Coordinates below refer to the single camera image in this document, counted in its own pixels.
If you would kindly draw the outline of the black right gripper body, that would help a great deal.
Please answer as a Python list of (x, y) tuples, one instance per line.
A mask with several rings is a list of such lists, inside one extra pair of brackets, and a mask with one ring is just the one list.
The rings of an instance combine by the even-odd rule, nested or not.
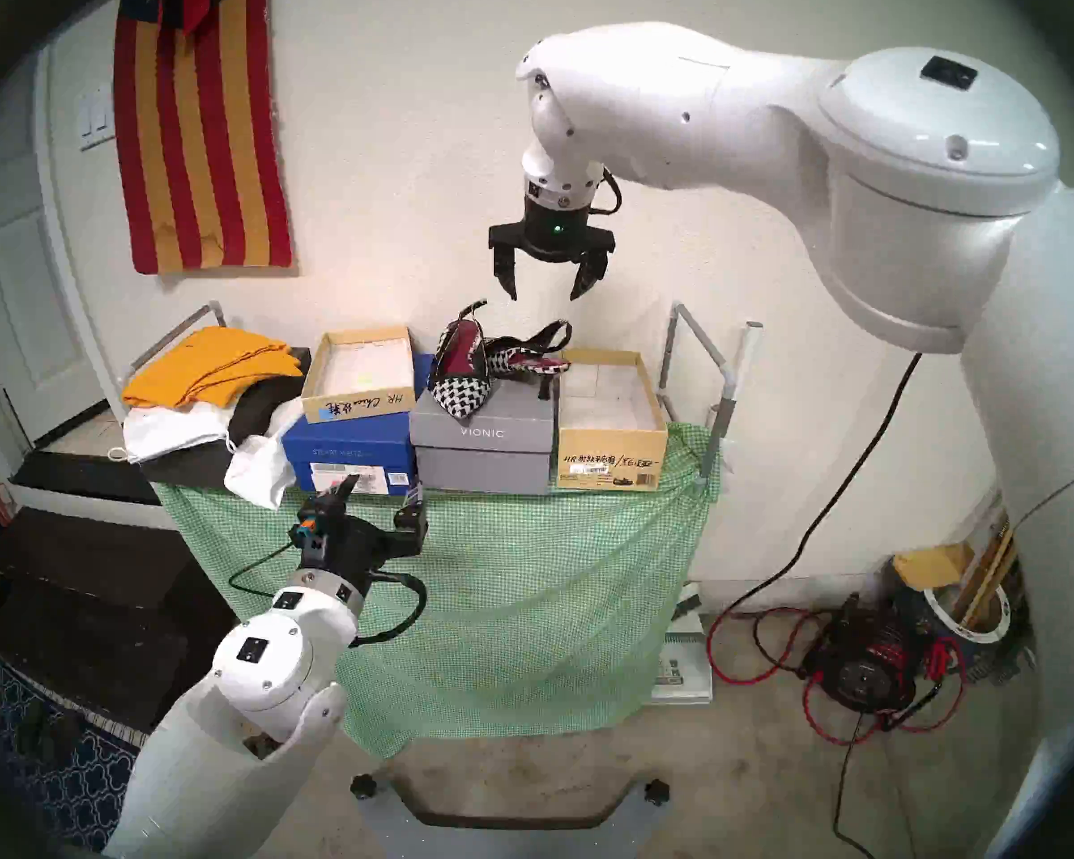
[(593, 253), (613, 254), (616, 250), (614, 234), (591, 223), (592, 207), (576, 207), (572, 200), (563, 207), (558, 200), (523, 196), (523, 212), (519, 221), (491, 225), (488, 245), (508, 247), (527, 253), (533, 259), (558, 264), (578, 262)]

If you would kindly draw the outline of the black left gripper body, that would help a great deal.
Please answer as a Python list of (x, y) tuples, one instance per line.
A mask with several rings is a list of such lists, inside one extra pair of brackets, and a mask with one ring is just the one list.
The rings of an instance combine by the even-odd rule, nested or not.
[(355, 591), (369, 591), (373, 583), (424, 589), (416, 576), (387, 573), (382, 568), (387, 560), (419, 556), (427, 534), (429, 529), (383, 530), (352, 515), (300, 515), (299, 569), (339, 577)]

